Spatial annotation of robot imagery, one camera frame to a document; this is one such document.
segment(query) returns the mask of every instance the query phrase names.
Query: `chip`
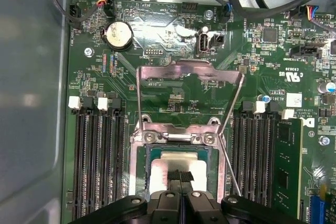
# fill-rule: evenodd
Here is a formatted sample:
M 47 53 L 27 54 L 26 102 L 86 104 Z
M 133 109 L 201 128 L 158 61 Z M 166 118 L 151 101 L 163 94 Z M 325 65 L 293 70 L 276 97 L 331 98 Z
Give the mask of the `chip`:
M 278 30 L 276 28 L 264 28 L 264 42 L 276 43 L 278 40 Z
M 94 97 L 96 95 L 95 90 L 88 90 L 88 97 Z
M 284 170 L 278 170 L 278 183 L 281 187 L 288 189 L 288 173 Z

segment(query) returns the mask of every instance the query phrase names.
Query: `colored wires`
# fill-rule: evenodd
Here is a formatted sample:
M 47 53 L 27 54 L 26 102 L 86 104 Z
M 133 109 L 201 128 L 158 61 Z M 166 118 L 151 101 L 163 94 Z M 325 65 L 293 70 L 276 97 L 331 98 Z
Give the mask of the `colored wires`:
M 286 12 L 290 9 L 296 8 L 297 6 L 304 5 L 305 3 L 309 2 L 311 0 L 294 0 L 292 2 L 289 2 L 287 4 L 278 6 L 276 8 L 272 9 L 256 9 L 256 10 L 246 10 L 242 7 L 239 0 L 229 0 L 229 2 L 232 4 L 235 12 L 245 18 L 267 18 L 273 15 L 276 15 L 281 12 Z
M 316 10 L 318 8 L 319 8 L 318 6 L 309 6 L 309 5 L 306 6 L 306 9 L 307 9 L 307 18 L 308 18 L 309 21 L 311 21 L 312 19 L 314 19 L 315 12 L 316 12 Z
M 103 5 L 107 4 L 107 2 L 108 2 L 108 0 L 98 0 L 96 2 L 96 5 L 100 7 L 100 6 L 103 6 Z

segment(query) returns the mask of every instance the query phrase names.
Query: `integrated circuit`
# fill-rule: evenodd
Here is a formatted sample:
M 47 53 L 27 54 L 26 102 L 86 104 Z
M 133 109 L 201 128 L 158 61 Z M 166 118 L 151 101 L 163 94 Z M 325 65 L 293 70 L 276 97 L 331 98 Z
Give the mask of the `integrated circuit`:
M 278 184 L 279 186 L 288 189 L 288 173 L 283 169 L 278 169 Z
M 276 43 L 278 41 L 278 30 L 276 28 L 264 28 L 262 35 L 263 42 Z

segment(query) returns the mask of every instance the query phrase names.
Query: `ram slot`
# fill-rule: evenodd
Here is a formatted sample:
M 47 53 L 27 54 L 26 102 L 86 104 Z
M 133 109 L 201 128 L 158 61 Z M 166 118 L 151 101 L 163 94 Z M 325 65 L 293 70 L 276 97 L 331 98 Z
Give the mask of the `ram slot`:
M 253 140 L 253 119 L 246 119 L 246 132 L 245 132 L 245 166 L 244 166 L 244 187 L 243 196 L 250 199 L 250 180 L 251 180 L 251 167 L 250 162 L 252 160 L 251 147 Z
M 123 195 L 123 170 L 124 170 L 124 116 L 120 111 L 115 111 L 113 120 L 114 124 L 114 159 L 113 159 L 113 184 L 112 195 L 113 201 L 121 199 Z
M 249 183 L 248 183 L 248 191 L 249 191 L 249 200 L 255 201 L 255 191 L 256 191 L 256 173 L 257 173 L 257 148 L 259 144 L 259 131 L 260 131 L 260 115 L 255 115 L 253 118 L 252 126 L 252 134 L 251 134 L 251 145 L 250 145 L 250 162 L 249 166 Z
M 83 159 L 83 189 L 82 189 L 82 216 L 87 215 L 90 212 L 90 183 L 91 183 L 91 157 L 92 157 L 92 142 L 93 142 L 93 132 L 94 132 L 94 120 L 95 116 L 92 114 L 87 114 L 85 116 L 85 135 L 84 135 L 84 159 Z
M 109 184 L 110 184 L 110 163 L 111 163 L 111 128 L 112 117 L 104 115 L 101 118 L 101 152 L 100 152 L 100 206 L 104 207 L 109 203 Z
M 73 203 L 72 219 L 76 220 L 81 216 L 81 189 L 83 178 L 83 143 L 85 129 L 85 115 L 76 115 L 76 136 L 75 136 L 75 160 L 74 160 L 74 181 L 73 181 Z
M 246 122 L 246 115 L 239 115 L 238 118 L 235 118 L 232 143 L 232 166 L 241 191 L 244 188 Z M 231 188 L 231 193 L 236 194 L 235 188 L 233 186 Z
M 275 139 L 276 139 L 276 117 L 272 114 L 267 116 L 267 131 L 268 131 L 268 143 L 267 143 L 267 176 L 265 176 L 266 181 L 266 206 L 271 207 L 271 199 L 273 192 L 273 181 L 274 178 L 274 157 L 275 157 Z
M 239 175 L 239 127 L 240 127 L 240 119 L 234 118 L 234 125 L 233 125 L 233 139 L 232 139 L 232 154 L 231 154 L 231 165 L 233 169 L 234 176 L 236 177 L 237 183 L 241 189 L 241 179 Z M 234 187 L 232 187 L 231 194 L 234 194 Z
M 255 201 L 265 205 L 267 183 L 267 143 L 268 143 L 268 121 L 264 118 L 266 115 L 259 116 L 258 128 L 258 147 L 257 147 L 257 160 L 256 160 L 256 188 L 255 188 Z
M 86 214 L 94 211 L 95 187 L 96 187 L 96 162 L 97 162 L 97 141 L 98 141 L 98 116 L 90 117 L 89 130 L 87 135 L 86 164 L 87 164 L 87 193 L 86 193 Z

